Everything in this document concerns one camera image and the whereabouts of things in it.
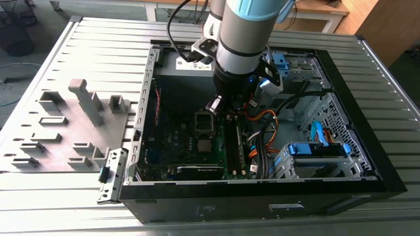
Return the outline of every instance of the aluminum extrusion table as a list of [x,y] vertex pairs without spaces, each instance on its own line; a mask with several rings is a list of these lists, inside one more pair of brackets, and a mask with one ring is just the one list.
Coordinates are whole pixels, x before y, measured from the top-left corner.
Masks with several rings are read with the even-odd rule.
[[[201,28],[173,24],[175,40],[194,41]],[[98,97],[138,101],[149,40],[166,40],[165,23],[73,17],[0,132],[7,148],[35,93],[59,80],[83,78]],[[122,205],[95,205],[97,173],[0,174],[0,233],[57,235],[415,235],[420,228],[420,113],[363,40],[354,36],[274,31],[273,46],[329,51],[346,85],[389,155],[407,192],[366,203],[337,216],[142,225]],[[131,137],[127,114],[123,137]]]

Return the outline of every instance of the blue cable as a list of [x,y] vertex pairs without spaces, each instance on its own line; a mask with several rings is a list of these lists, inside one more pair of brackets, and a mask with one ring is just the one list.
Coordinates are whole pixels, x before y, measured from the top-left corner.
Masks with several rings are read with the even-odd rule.
[[11,105],[11,104],[14,104],[14,103],[18,102],[18,101],[19,101],[19,98],[18,98],[15,101],[10,102],[10,103],[6,103],[6,104],[3,104],[3,105],[0,105],[0,107],[5,107],[5,106],[7,106],[7,105]]

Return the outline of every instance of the label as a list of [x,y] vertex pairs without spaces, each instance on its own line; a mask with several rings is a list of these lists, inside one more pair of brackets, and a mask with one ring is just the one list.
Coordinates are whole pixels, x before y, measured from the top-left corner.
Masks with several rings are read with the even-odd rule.
[[178,57],[175,59],[175,70],[210,70],[210,64],[205,65],[202,62],[185,62],[185,60]]
[[257,166],[255,166],[255,165],[250,165],[249,171],[253,172],[253,173],[255,173],[255,171],[257,171]]
[[255,103],[253,100],[250,100],[250,101],[249,101],[249,105],[251,105],[253,107],[255,107],[255,106],[257,106],[257,103]]

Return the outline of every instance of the white component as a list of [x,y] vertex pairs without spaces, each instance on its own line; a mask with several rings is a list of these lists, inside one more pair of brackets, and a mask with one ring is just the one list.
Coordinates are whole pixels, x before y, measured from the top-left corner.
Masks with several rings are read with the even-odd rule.
[[282,91],[282,81],[279,77],[279,86],[275,86],[267,79],[263,79],[263,82],[259,84],[259,88],[267,92],[270,95],[275,95]]
[[219,37],[219,25],[221,21],[209,14],[202,27],[202,36],[215,40],[217,42]]
[[205,65],[202,62],[185,62],[185,60],[178,57],[175,59],[175,70],[209,70],[210,71],[210,64]]
[[255,173],[255,171],[257,171],[257,166],[255,166],[255,165],[250,165],[249,171],[253,172],[253,173]]
[[255,103],[253,100],[250,100],[250,101],[249,101],[249,105],[251,105],[251,107],[255,107],[255,106],[257,106],[257,103]]
[[230,53],[221,44],[217,47],[217,62],[223,70],[241,75],[253,72],[258,65],[259,54],[254,57],[241,57]]

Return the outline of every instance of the wooden table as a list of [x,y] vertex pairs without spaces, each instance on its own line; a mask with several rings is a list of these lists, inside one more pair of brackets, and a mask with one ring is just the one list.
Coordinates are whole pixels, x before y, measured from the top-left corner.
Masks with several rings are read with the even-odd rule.
[[[79,3],[97,3],[97,4],[110,4],[110,5],[123,5],[123,6],[141,6],[145,8],[146,20],[155,21],[155,9],[175,9],[177,6],[182,3],[182,0],[61,0],[69,2]],[[198,9],[205,2],[205,0],[197,0]],[[59,9],[59,1],[49,1],[54,10]],[[326,5],[326,0],[299,0],[295,3],[297,5],[297,18],[311,19],[311,20],[323,20],[326,21],[322,28],[322,33],[333,33],[339,21],[343,16],[347,15],[349,11],[346,10],[343,4],[339,3],[337,8],[333,8]],[[195,1],[191,0],[183,7],[183,10],[194,10]]]

